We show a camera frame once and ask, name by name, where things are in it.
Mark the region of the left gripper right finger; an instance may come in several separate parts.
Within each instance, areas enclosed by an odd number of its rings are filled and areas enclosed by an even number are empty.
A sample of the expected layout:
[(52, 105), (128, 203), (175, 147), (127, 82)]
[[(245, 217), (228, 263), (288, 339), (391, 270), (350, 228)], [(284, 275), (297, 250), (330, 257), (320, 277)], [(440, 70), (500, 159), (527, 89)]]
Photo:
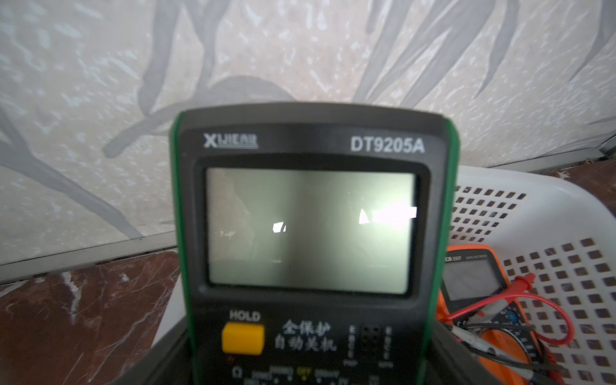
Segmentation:
[(427, 385), (501, 385), (442, 322), (435, 320), (432, 324), (425, 358)]

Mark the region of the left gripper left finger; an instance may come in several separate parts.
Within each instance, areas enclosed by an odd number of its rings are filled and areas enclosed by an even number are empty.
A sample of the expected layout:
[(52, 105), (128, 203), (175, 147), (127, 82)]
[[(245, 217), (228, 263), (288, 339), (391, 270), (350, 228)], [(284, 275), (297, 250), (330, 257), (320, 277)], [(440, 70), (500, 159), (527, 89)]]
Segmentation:
[(113, 384), (192, 384), (192, 357), (187, 322), (182, 318), (143, 359)]

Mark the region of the orange black multimeter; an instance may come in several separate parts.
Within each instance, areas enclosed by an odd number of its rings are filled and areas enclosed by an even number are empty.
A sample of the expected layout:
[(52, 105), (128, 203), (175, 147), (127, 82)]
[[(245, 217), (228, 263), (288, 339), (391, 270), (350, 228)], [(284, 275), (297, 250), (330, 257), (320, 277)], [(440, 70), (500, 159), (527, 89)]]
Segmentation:
[[(562, 384), (564, 368), (548, 348), (574, 339), (569, 315), (553, 300), (534, 294), (535, 274), (507, 274), (486, 245), (447, 249), (436, 317), (491, 375), (503, 384)], [(564, 321), (564, 336), (538, 332), (523, 301), (552, 308)]]

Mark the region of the green multimeter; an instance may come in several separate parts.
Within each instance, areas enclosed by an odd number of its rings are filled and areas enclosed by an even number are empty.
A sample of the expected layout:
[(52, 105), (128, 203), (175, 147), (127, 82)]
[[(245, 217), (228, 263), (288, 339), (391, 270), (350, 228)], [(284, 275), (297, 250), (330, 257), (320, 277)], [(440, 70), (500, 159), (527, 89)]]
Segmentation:
[(194, 108), (169, 132), (196, 384), (421, 384), (460, 157), (452, 120)]

